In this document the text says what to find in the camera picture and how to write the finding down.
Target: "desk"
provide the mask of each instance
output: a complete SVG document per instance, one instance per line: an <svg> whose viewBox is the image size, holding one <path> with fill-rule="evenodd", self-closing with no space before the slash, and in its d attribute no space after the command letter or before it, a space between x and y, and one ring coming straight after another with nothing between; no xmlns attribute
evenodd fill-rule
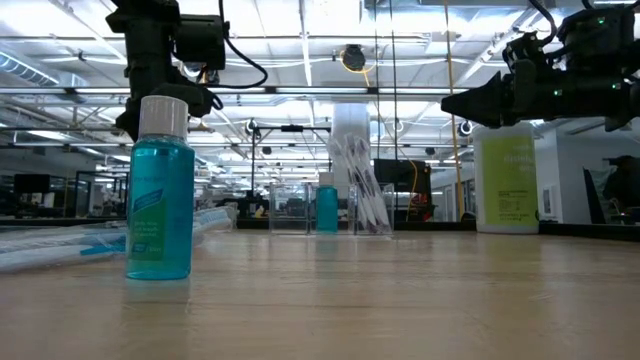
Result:
<svg viewBox="0 0 640 360"><path fill-rule="evenodd" d="M640 245L210 234L188 281L122 260L0 276L3 359L639 359Z"/></svg>

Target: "small blue bottle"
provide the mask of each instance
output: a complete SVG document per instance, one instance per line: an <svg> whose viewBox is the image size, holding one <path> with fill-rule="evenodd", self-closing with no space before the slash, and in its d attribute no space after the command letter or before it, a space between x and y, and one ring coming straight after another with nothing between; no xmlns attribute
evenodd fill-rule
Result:
<svg viewBox="0 0 640 360"><path fill-rule="evenodd" d="M338 232L338 190L333 187L333 174L320 173L316 190L316 231L319 234Z"/></svg>
<svg viewBox="0 0 640 360"><path fill-rule="evenodd" d="M187 137L187 104L142 99L131 152L127 277L182 279L191 272L195 152Z"/></svg>

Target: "ceiling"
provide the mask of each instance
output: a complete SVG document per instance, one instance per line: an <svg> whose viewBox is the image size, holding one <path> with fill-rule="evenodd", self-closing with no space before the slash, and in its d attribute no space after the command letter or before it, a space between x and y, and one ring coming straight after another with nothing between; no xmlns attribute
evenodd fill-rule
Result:
<svg viewBox="0 0 640 360"><path fill-rule="evenodd" d="M442 94L447 93L450 84L455 89L478 86L496 71L507 70L495 54L500 54L505 40L517 36L513 31L514 26L520 30L537 29L541 36L549 31L549 25L524 0L479 0L472 2L472 5L469 5L469 1L450 0L448 29L451 40L447 44L447 24L442 2L394 0L391 21L390 1L378 0L375 21L373 1L228 0L225 1L225 14L231 22L232 42L248 57L267 68L269 79L265 85L309 87L310 91L317 89L319 92L323 88L337 86L364 88L367 82L372 87L416 88L416 91L440 88L445 91ZM214 0L180 0L179 3L183 14L218 13L217 1ZM563 17L581 8L577 0L546 3L558 24ZM7 127L71 126L88 129L60 133L64 140L56 139L58 135L49 133L45 133L49 136L44 137L25 132L19 134L18 142L131 142L125 134L100 131L113 126L115 118L123 111L128 87L127 79L123 76L126 66L123 60L126 59L124 39L121 34L112 33L104 21L114 9L115 6L108 0L71 0L66 3L59 0L2 1L0 55L10 56L40 74L59 80L57 86L113 88L106 94L83 95L86 102L80 105L60 95L34 95L35 88L34 94L0 95L4 101L0 119ZM334 61L333 56L339 55L347 44L362 47L368 60L367 68L371 67L366 78L363 74L346 71L339 56L338 61ZM451 72L446 62L449 47L453 60ZM379 58L377 67L376 48ZM79 60L79 54L85 61ZM250 84L260 78L260 73L229 50L227 58L227 69L220 74L222 83ZM27 87L34 86L34 83L0 71L0 85L5 88ZM415 145L404 148L401 157L432 158L425 154L424 149L433 145L441 146L433 158L448 159L452 154L453 139L450 116L439 110L437 101L441 96L400 94L396 106L388 95L378 104L376 97L366 94L221 94L224 110L202 119L192 119L192 128L206 127L208 131L192 132L189 141L199 144L196 150L204 162L227 166L229 169L235 166L238 170L235 173L241 173L240 166L250 164L246 159L250 156L251 148L247 146L249 137L244 131L249 119L254 119L261 126L313 124L330 127L333 104L366 102L371 120L376 122L378 105L380 120L386 123L390 133L394 132L393 118L397 109L397 117L401 121L398 142ZM297 147L274 146L271 155L262 155L257 151L258 157L327 159L321 142L323 136L326 137L324 134L314 136L312 133L274 131L263 140L262 145L296 143ZM393 143L389 133L385 133L380 141L382 144ZM242 146L231 148L231 143ZM111 145L84 148L92 149L94 153L112 155L123 155L129 150L127 146ZM378 149L372 150L378 156ZM380 156L393 157L395 149L381 148ZM296 170L304 169L298 168L299 165L292 163L291 168L284 170L301 173L309 179L315 177L316 170L323 170L315 165L302 164L309 167L309 176L306 170ZM269 173L264 176L268 179L272 175Z"/></svg>

